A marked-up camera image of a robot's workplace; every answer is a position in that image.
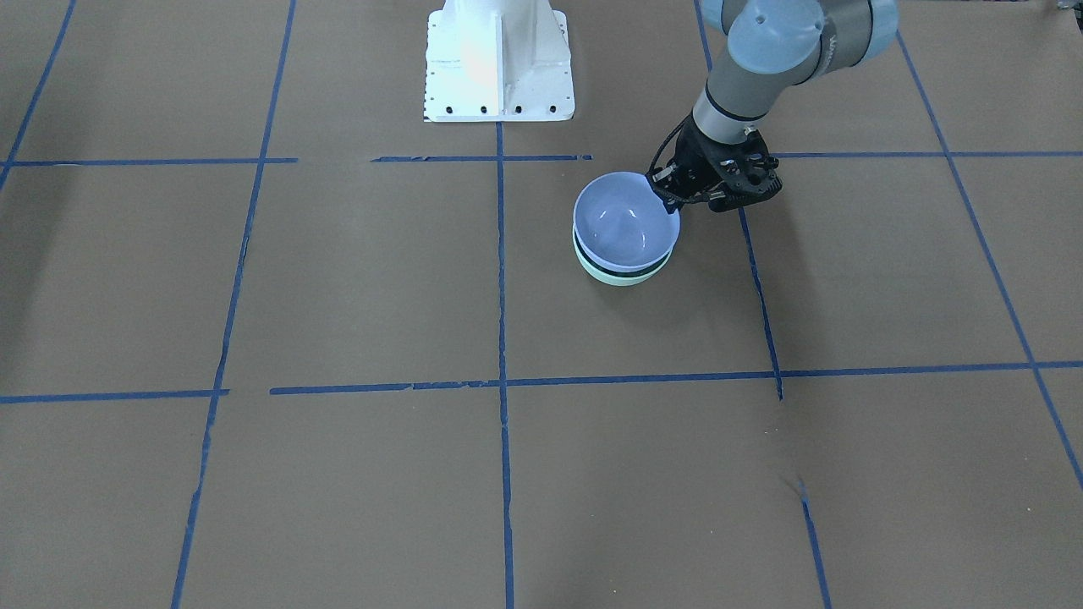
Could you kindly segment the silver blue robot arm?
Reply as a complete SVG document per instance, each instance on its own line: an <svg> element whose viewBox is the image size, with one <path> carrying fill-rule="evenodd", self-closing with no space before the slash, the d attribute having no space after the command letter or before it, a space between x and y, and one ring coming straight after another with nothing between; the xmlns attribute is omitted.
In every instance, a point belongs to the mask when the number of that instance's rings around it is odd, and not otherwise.
<svg viewBox="0 0 1083 609"><path fill-rule="evenodd" d="M778 159L758 129L778 98L877 57L899 26L893 1L706 1L701 12L726 46L664 140L673 157L645 171L668 213L700 203L736 211L780 193Z"/></svg>

